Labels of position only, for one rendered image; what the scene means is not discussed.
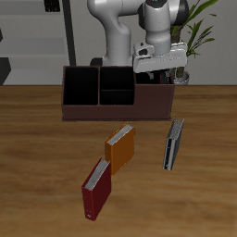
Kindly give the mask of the red book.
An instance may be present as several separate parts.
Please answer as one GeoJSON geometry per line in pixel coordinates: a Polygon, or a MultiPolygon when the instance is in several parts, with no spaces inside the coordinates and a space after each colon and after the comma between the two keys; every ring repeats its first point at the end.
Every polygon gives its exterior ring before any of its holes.
{"type": "Polygon", "coordinates": [[[100,158],[81,186],[84,214],[95,221],[111,193],[111,163],[100,158]]]}

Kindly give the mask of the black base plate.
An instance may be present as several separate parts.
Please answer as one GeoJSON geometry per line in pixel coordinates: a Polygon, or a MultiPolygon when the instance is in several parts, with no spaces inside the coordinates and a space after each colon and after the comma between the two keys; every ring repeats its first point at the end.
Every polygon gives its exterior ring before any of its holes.
{"type": "Polygon", "coordinates": [[[91,66],[103,66],[103,58],[102,57],[95,57],[91,60],[91,66]]]}

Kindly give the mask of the green pot plant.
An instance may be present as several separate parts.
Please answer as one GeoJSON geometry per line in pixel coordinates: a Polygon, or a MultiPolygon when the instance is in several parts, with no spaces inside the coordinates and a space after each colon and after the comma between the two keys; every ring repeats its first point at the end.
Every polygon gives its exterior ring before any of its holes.
{"type": "MultiPolygon", "coordinates": [[[[186,56],[198,56],[195,50],[202,44],[213,42],[214,38],[208,38],[211,33],[212,26],[206,28],[200,35],[198,31],[202,24],[202,20],[194,23],[193,26],[189,25],[189,22],[193,20],[197,15],[199,15],[206,8],[214,5],[218,0],[207,0],[203,4],[199,5],[201,0],[198,0],[195,5],[191,7],[189,17],[180,26],[171,26],[171,41],[173,43],[182,43],[181,30],[187,26],[189,28],[188,33],[190,34],[190,39],[187,43],[186,56]]],[[[189,73],[184,70],[184,67],[178,67],[170,70],[170,74],[173,77],[174,83],[176,85],[187,85],[189,82],[189,73]]]]}

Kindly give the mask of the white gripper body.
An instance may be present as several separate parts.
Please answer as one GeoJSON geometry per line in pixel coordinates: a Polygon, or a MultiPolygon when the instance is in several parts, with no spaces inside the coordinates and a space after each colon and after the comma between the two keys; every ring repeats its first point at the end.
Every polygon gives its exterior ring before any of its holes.
{"type": "Polygon", "coordinates": [[[172,44],[170,51],[161,56],[155,55],[151,44],[137,43],[133,48],[132,66],[135,73],[184,67],[187,64],[186,43],[172,44]]]}

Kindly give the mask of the orange book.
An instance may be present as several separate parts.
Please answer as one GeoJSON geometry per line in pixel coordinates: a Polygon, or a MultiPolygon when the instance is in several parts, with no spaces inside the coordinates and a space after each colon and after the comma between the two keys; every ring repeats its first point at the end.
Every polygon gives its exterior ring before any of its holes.
{"type": "Polygon", "coordinates": [[[114,176],[134,155],[135,128],[125,123],[105,140],[105,160],[111,162],[114,176]]]}

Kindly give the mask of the dark brown desk caddy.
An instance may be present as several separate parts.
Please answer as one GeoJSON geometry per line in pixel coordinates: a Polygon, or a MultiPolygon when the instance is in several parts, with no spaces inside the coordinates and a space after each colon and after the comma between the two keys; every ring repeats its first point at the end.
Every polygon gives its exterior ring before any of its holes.
{"type": "Polygon", "coordinates": [[[131,67],[65,67],[64,120],[170,120],[175,85],[131,67]]]}

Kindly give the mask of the black and grey book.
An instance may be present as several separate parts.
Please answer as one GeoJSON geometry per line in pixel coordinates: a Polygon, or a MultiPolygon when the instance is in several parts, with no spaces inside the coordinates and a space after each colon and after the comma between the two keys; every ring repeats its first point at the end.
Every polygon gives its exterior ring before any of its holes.
{"type": "Polygon", "coordinates": [[[183,122],[183,119],[173,119],[167,137],[163,169],[172,170],[173,168],[173,164],[180,147],[183,122]]]}

